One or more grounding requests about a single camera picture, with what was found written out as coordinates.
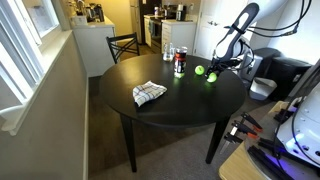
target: checkered cloth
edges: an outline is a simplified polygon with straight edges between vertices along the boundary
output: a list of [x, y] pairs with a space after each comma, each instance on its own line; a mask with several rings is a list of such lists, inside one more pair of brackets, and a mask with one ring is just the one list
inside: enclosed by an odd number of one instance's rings
[[166, 87], [148, 81], [144, 85], [133, 88], [133, 98], [140, 107], [143, 103], [156, 99], [166, 91]]

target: green ball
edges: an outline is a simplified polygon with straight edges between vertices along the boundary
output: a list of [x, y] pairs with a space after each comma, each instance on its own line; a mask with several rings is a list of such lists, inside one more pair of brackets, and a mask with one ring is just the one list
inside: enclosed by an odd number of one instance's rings
[[197, 75], [202, 75], [204, 73], [204, 67], [203, 66], [197, 66], [196, 69], [194, 70]]
[[216, 80], [217, 80], [217, 75], [215, 73], [210, 73], [207, 81], [211, 83], [211, 82], [215, 82]]

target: refrigerator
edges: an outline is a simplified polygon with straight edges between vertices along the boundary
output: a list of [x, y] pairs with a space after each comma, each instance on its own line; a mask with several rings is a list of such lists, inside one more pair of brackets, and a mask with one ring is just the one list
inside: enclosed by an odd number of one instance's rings
[[154, 14], [154, 7], [161, 6], [161, 0], [130, 0], [133, 32], [137, 32], [139, 44], [145, 44], [144, 15]]

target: carpet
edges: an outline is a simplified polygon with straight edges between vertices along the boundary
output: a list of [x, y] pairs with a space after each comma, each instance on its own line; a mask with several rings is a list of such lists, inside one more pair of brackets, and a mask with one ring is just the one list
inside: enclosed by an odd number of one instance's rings
[[[249, 114], [258, 121], [268, 113], [274, 104], [274, 102], [269, 103], [249, 112]], [[241, 117], [231, 118], [225, 133], [230, 132], [232, 129], [231, 123], [234, 119], [241, 120]], [[119, 166], [106, 169], [89, 179], [220, 179], [218, 173], [219, 167], [239, 144], [230, 144], [228, 148], [220, 154], [221, 146], [225, 142], [221, 140], [212, 163], [206, 164], [205, 158], [213, 130], [214, 125], [202, 132], [181, 139], [178, 142], [137, 157], [138, 171], [136, 173], [131, 172], [130, 163], [127, 161]]]

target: oven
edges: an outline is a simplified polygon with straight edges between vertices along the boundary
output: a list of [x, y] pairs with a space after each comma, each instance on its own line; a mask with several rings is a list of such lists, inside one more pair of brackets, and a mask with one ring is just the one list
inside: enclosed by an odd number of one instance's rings
[[151, 50], [161, 54], [162, 18], [150, 18], [149, 31], [151, 34]]

